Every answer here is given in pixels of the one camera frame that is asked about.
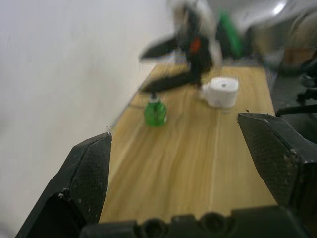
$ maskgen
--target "white container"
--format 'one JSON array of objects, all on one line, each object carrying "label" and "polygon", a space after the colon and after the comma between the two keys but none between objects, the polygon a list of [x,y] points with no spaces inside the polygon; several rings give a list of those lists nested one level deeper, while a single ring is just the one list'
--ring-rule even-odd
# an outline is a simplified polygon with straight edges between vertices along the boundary
[{"label": "white container", "polygon": [[203,85],[201,97],[208,105],[216,108],[231,108],[235,105],[239,91],[239,80],[230,77],[217,77]]}]

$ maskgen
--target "wooden tabletop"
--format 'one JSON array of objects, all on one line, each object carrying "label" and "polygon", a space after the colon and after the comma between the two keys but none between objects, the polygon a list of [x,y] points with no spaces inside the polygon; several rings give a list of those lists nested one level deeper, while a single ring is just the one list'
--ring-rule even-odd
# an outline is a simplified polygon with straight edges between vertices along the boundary
[{"label": "wooden tabletop", "polygon": [[[160,74],[186,70],[159,65]],[[136,95],[122,114],[111,146],[109,186],[100,222],[162,218],[209,211],[265,206],[275,201],[260,178],[236,121],[240,112],[273,114],[265,71],[224,67],[205,75],[233,76],[240,81],[236,105],[215,109],[185,86],[161,94],[167,105],[163,127],[144,124],[148,97]]]}]

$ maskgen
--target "small green bottle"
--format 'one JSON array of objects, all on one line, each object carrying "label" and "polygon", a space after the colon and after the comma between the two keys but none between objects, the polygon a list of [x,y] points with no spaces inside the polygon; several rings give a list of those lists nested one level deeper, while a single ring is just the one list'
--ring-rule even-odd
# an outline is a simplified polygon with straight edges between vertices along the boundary
[{"label": "small green bottle", "polygon": [[167,108],[156,94],[152,94],[144,109],[145,124],[148,126],[162,126],[166,123]]}]

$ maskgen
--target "green object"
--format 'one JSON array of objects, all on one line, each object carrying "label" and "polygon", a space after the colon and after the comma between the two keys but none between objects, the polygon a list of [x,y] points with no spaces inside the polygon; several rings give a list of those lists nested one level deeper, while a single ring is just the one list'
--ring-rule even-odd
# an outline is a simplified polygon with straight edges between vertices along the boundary
[{"label": "green object", "polygon": [[232,53],[237,58],[241,57],[243,54],[243,41],[240,39],[240,36],[229,15],[225,12],[220,12],[220,22],[222,23],[229,39]]},{"label": "green object", "polygon": [[167,108],[160,98],[152,94],[144,109],[144,120],[148,126],[162,126],[166,123]]}]

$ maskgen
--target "wood grain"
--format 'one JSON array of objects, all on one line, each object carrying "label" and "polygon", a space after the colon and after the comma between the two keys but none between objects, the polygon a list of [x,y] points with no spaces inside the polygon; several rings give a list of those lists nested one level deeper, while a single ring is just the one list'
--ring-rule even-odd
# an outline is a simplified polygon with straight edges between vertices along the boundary
[{"label": "wood grain", "polygon": [[[150,79],[186,66],[159,65]],[[148,97],[136,95],[113,131],[109,187],[100,222],[137,220],[208,211],[229,215],[235,208],[275,204],[258,175],[242,132],[239,112],[273,114],[265,72],[256,67],[225,67],[205,75],[240,81],[236,105],[215,109],[185,86],[161,94],[167,124],[144,124]]]}]

